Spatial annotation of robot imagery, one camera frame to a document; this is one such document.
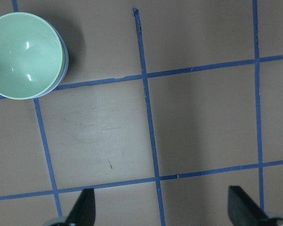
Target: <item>black object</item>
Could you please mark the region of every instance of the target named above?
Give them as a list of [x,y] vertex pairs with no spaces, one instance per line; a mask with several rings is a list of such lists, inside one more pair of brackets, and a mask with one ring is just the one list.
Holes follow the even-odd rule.
[[269,218],[239,186],[229,186],[227,208],[234,226],[283,226],[283,218]]
[[82,190],[65,223],[51,226],[93,226],[95,222],[94,189]]

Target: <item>plastic bowl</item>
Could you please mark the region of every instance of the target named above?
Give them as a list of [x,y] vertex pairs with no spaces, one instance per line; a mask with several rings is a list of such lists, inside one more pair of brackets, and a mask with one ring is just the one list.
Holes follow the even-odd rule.
[[29,13],[0,17],[0,95],[11,99],[43,96],[64,77],[65,51],[55,29]]

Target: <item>metal screw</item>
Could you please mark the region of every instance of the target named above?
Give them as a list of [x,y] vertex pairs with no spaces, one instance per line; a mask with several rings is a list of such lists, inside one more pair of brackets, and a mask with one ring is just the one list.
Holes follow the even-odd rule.
[[276,221],[276,224],[277,224],[277,226],[283,226],[283,220],[278,219],[278,220]]

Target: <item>scratch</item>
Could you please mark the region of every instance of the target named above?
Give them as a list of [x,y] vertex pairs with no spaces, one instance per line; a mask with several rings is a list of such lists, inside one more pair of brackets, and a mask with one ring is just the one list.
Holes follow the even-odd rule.
[[112,165],[111,165],[111,162],[109,161],[109,159],[108,159],[108,162],[109,162],[110,168],[112,169]]

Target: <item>light green bowl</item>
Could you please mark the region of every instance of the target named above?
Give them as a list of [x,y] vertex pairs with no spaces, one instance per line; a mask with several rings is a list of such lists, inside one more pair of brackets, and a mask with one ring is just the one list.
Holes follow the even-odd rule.
[[59,80],[63,68],[62,44],[49,23],[29,13],[0,17],[0,95],[38,97]]

